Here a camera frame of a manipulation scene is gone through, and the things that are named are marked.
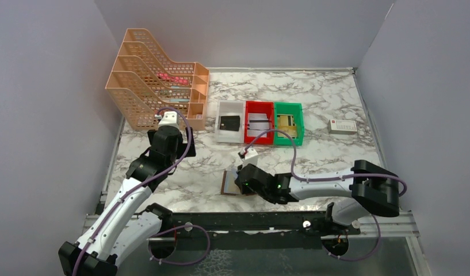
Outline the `brown leather card holder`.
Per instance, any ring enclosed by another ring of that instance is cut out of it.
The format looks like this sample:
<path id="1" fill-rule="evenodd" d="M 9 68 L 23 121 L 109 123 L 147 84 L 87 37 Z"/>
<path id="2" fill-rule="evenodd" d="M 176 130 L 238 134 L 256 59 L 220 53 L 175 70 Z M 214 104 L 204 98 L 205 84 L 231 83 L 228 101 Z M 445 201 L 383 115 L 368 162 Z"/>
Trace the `brown leather card holder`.
<path id="1" fill-rule="evenodd" d="M 252 196 L 255 195 L 250 189 L 246 187 L 240 188 L 236 183 L 237 177 L 236 170 L 225 170 L 223 173 L 223 180 L 221 184 L 220 194 L 224 196 Z"/>

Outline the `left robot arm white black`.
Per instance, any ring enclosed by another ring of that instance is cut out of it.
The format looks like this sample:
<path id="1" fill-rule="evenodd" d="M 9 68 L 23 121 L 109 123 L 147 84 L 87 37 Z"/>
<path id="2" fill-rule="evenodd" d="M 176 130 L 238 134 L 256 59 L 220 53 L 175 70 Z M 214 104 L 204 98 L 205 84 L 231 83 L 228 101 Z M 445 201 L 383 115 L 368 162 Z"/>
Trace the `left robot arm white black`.
<path id="1" fill-rule="evenodd" d="M 133 226 L 128 222 L 137 208 L 185 157 L 195 156 L 192 128 L 187 141 L 178 125 L 148 131 L 150 147 L 135 159 L 117 194 L 94 224 L 76 242 L 64 242 L 59 260 L 64 275 L 116 275 L 121 263 L 146 238 L 157 234 L 171 219 L 171 211 L 153 204 Z"/>

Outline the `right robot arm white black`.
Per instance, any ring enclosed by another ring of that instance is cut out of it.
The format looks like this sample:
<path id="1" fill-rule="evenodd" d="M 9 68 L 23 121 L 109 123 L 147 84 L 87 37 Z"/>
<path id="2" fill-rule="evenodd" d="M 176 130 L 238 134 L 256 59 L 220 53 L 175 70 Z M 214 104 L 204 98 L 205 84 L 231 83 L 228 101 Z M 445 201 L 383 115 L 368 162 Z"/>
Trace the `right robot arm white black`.
<path id="1" fill-rule="evenodd" d="M 327 207 L 327 217 L 342 226 L 369 214 L 397 217 L 399 198 L 407 190 L 396 174 L 366 160 L 356 160 L 345 170 L 305 177 L 292 172 L 271 175 L 247 164 L 239 166 L 235 184 L 242 193 L 257 194 L 280 205 L 316 197 L 341 197 L 341 202 Z"/>

